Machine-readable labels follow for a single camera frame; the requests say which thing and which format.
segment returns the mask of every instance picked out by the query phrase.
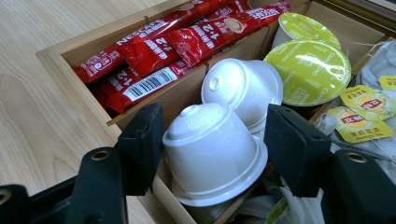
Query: wood grain surface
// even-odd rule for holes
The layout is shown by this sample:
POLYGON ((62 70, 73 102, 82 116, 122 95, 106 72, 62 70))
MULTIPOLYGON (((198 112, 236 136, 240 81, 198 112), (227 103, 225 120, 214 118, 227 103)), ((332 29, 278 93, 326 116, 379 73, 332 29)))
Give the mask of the wood grain surface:
MULTIPOLYGON (((0 185, 30 195, 77 174, 82 156, 117 139, 76 109, 36 53, 164 0, 0 1, 0 185)), ((135 197, 131 223, 154 223, 135 197)))

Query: yellow label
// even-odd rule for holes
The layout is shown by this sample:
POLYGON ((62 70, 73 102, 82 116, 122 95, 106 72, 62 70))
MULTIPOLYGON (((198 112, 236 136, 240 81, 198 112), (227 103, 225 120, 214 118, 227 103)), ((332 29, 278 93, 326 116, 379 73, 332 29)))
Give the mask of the yellow label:
POLYGON ((382 76, 379 78, 382 90, 393 91, 396 89, 396 76, 382 76))
POLYGON ((396 113, 396 102, 370 87, 359 85, 341 93, 344 104, 370 121, 388 119, 396 113))
POLYGON ((337 121, 335 129, 349 143, 393 136, 393 130, 384 121, 367 120, 347 107, 332 108, 327 114, 337 121))

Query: wooden box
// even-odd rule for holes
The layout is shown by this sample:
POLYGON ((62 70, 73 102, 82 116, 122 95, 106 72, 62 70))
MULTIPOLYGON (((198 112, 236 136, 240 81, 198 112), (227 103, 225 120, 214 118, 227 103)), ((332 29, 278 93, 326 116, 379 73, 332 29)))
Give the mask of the wooden box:
MULTIPOLYGON (((117 141, 120 132, 132 119, 135 112, 143 105, 154 102, 161 102, 163 104, 164 127, 167 128, 183 108, 201 103, 200 90, 202 82, 206 72, 216 62, 224 58, 262 60, 271 49, 278 28, 277 22, 273 22, 267 27, 260 29, 242 42, 230 47, 216 58, 197 67, 188 75, 169 84, 151 95, 148 99, 115 118, 111 118, 99 105, 86 85, 74 73, 72 67, 79 65, 106 46, 122 39, 144 24, 163 17, 185 2, 187 1, 166 1, 156 7, 141 11, 87 34, 39 51, 37 57, 53 76, 56 85, 61 88, 64 96, 70 102, 74 102, 77 109, 89 110, 92 116, 99 120, 105 132, 115 141, 117 141)), ((277 1, 265 1, 265 5, 275 2, 277 1)), ((294 12, 305 14, 319 21, 339 38, 342 50, 347 55, 353 68, 353 76, 356 76, 368 61, 368 55, 375 49, 376 44, 395 37, 394 30, 386 29, 376 21, 363 18, 357 15, 356 12, 339 7, 333 1, 289 0, 288 2, 291 4, 294 12)), ((250 0, 250 3, 254 7, 259 7, 263 4, 263 1, 250 0)), ((327 104, 314 108, 311 114, 312 116, 309 116, 311 121, 315 120, 326 106, 327 104)), ((154 193, 148 193, 145 197, 139 197, 140 202, 148 209, 154 220, 158 223, 196 223, 186 208, 173 196, 170 190, 171 180, 172 176, 169 169, 166 163, 163 162, 154 180, 154 193)), ((215 223, 225 223, 249 193, 250 191, 248 190, 235 201, 228 204, 215 223)))

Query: green lid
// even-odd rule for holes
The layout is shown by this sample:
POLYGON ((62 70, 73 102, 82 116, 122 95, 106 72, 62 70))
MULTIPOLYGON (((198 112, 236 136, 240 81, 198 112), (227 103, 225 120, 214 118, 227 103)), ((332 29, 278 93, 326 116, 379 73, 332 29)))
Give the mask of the green lid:
POLYGON ((264 59, 283 82, 283 103, 321 105, 338 96, 351 77, 347 56, 317 40, 292 40, 277 46, 264 59))
POLYGON ((312 39, 326 41, 341 48, 337 37, 325 26, 309 17, 297 13, 283 13, 279 17, 280 29, 293 40, 312 39))

